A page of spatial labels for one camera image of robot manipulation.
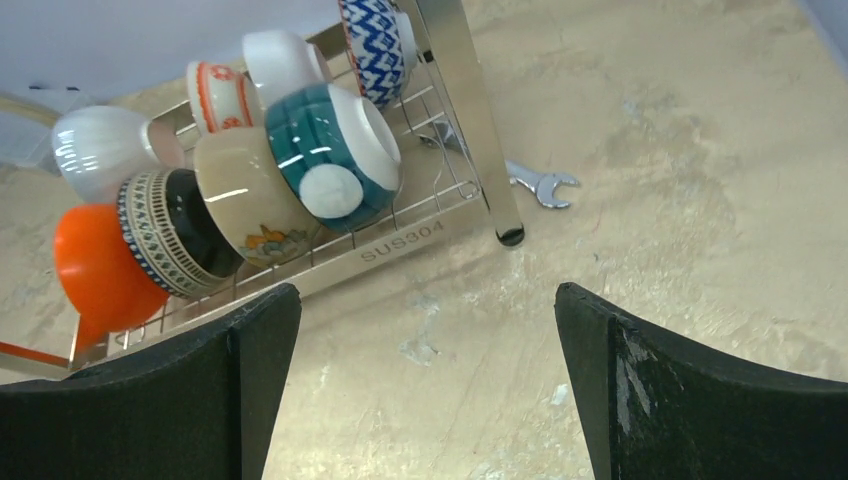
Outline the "orange white floral bowl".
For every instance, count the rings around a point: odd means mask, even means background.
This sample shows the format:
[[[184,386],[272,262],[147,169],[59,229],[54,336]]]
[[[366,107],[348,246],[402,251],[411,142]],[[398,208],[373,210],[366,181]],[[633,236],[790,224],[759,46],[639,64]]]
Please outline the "orange white floral bowl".
[[[263,111],[253,82],[228,65],[194,61],[185,82],[189,105],[201,135],[260,126]]]

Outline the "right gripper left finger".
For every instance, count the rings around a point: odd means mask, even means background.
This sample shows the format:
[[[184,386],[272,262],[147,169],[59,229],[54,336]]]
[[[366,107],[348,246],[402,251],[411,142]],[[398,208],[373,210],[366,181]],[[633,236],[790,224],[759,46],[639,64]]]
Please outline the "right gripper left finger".
[[[258,479],[301,319],[284,284],[61,381],[1,388],[5,479]]]

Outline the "white bowl brown outside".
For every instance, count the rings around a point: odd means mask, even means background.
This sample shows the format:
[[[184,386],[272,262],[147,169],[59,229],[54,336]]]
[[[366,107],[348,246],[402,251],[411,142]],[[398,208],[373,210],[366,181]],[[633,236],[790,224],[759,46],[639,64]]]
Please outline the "white bowl brown outside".
[[[281,175],[264,129],[200,137],[193,165],[208,212],[247,262],[268,268],[309,252],[320,224]]]

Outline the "white bowl teal outside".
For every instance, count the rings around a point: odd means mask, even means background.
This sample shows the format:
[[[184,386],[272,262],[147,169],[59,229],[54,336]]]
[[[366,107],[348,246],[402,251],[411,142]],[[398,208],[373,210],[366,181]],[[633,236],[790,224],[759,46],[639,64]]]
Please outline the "white bowl teal outside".
[[[332,83],[310,85],[268,107],[264,126],[281,175],[324,227],[353,232],[392,207],[401,155],[367,98]]]

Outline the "beige bowl dark patterned outside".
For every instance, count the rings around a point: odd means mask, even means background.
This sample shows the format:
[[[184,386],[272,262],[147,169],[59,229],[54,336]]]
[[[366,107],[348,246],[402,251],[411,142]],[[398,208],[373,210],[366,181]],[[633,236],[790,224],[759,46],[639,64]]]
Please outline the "beige bowl dark patterned outside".
[[[207,296],[244,262],[213,221],[192,170],[135,174],[121,185],[116,207],[134,260],[172,296]]]

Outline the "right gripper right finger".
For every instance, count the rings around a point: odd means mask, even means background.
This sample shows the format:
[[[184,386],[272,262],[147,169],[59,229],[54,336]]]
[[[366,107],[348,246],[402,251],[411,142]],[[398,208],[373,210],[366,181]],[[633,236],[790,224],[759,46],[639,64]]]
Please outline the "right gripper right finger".
[[[598,479],[843,479],[847,386],[744,360],[582,286],[555,317]]]

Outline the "orange diamond pattern bowl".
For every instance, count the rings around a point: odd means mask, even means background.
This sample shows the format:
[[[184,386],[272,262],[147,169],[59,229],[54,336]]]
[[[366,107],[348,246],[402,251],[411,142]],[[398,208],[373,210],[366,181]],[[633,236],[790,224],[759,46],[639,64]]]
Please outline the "orange diamond pattern bowl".
[[[401,99],[418,64],[411,19],[386,0],[337,4],[360,93],[383,111]]]

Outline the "stainless steel dish rack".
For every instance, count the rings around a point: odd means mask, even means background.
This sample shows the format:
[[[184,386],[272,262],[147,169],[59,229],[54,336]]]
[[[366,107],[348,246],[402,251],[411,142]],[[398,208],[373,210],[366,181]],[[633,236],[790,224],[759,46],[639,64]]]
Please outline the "stainless steel dish rack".
[[[202,135],[191,168],[149,161],[64,217],[66,356],[3,343],[1,365],[62,379],[221,317],[274,287],[312,294],[458,230],[482,205],[523,225],[463,5],[342,1],[350,91],[271,93],[252,127]]]

